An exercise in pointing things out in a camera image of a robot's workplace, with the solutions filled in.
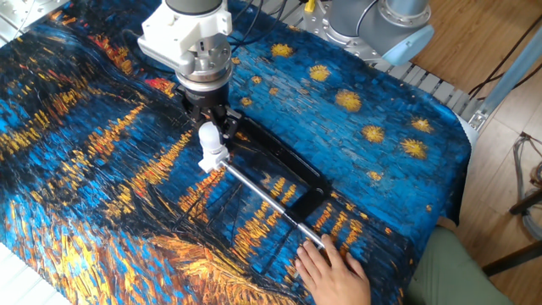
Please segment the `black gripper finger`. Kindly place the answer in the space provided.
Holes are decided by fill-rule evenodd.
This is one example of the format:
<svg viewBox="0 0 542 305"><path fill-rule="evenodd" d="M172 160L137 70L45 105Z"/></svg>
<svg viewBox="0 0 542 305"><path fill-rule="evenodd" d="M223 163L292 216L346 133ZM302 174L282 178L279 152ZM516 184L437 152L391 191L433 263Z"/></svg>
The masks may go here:
<svg viewBox="0 0 542 305"><path fill-rule="evenodd" d="M235 111L229 106L219 106L215 111L217 115L217 127L225 141L228 141L236 133L242 119L242 113Z"/></svg>
<svg viewBox="0 0 542 305"><path fill-rule="evenodd" d="M190 105L186 109L186 113L195 127L201 127L207 122L214 122L213 111L210 108Z"/></svg>

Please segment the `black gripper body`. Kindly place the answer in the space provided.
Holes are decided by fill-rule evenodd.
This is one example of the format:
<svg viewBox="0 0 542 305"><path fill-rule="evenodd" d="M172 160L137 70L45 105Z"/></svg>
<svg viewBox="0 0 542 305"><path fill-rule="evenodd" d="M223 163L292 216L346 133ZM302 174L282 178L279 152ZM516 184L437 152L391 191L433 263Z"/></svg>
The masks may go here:
<svg viewBox="0 0 542 305"><path fill-rule="evenodd" d="M229 84L226 83L220 88L211 91L195 91L181 85L183 92L182 106L186 111L192 111L194 107L213 108L229 104Z"/></svg>

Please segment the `person's left hand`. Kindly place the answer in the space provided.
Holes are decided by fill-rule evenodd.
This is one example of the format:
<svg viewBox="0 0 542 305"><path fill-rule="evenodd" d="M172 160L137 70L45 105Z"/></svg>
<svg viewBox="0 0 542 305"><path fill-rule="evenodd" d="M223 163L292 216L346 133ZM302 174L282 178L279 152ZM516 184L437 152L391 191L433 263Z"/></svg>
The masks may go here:
<svg viewBox="0 0 542 305"><path fill-rule="evenodd" d="M369 279L362 265L350 254L345 256L328 235L322 236L325 254L311 241L297 249L296 271L316 304L370 305Z"/></svg>

